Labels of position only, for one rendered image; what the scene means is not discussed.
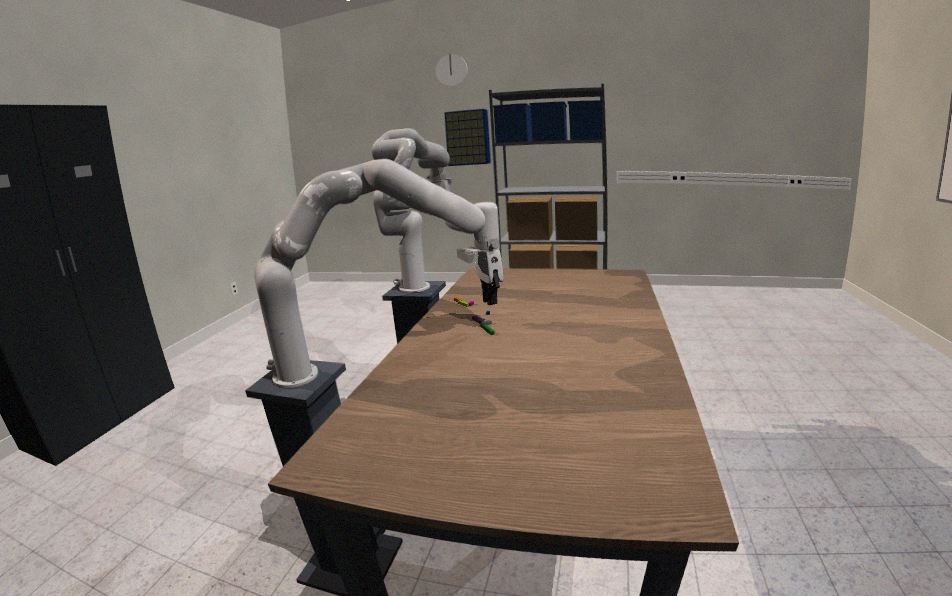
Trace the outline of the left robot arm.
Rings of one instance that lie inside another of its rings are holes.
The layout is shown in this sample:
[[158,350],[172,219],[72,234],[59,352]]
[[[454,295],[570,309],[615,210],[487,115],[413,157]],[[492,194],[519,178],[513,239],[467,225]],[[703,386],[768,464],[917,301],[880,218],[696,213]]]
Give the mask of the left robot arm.
[[[413,157],[418,158],[421,168],[429,168],[430,177],[427,176],[427,179],[446,179],[448,184],[452,184],[452,179],[446,178],[444,174],[445,167],[450,162],[446,149],[425,141],[414,129],[386,132],[374,142],[371,152],[374,160],[390,159],[408,170]],[[379,190],[373,194],[373,205],[380,232],[385,236],[403,236],[398,248],[402,278],[393,279],[394,285],[399,284],[399,290],[403,293],[417,293],[429,289],[430,284],[425,279],[421,215],[415,211],[390,212],[411,207]]]

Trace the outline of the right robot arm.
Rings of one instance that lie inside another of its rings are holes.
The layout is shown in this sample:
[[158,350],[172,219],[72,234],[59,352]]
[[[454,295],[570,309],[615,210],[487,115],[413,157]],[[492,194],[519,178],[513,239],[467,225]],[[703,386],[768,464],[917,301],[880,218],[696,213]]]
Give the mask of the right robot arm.
[[474,247],[457,249],[457,257],[467,263],[477,262],[475,252],[500,247],[495,203],[473,205],[392,160],[372,160],[314,178],[302,189],[286,219],[271,232],[254,271],[273,357],[266,369],[273,370],[277,387],[299,387],[318,375],[317,367],[310,363],[291,272],[296,260],[308,252],[330,209],[376,190],[443,219],[451,229],[473,234]]

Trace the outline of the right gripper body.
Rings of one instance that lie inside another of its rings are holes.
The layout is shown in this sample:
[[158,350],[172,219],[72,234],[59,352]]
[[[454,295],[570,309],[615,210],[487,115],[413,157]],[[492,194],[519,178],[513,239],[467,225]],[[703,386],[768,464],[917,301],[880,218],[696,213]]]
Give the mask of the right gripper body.
[[493,270],[495,269],[499,282],[503,282],[503,268],[499,249],[500,247],[497,249],[476,252],[477,277],[488,284],[491,284],[491,281],[493,281]]

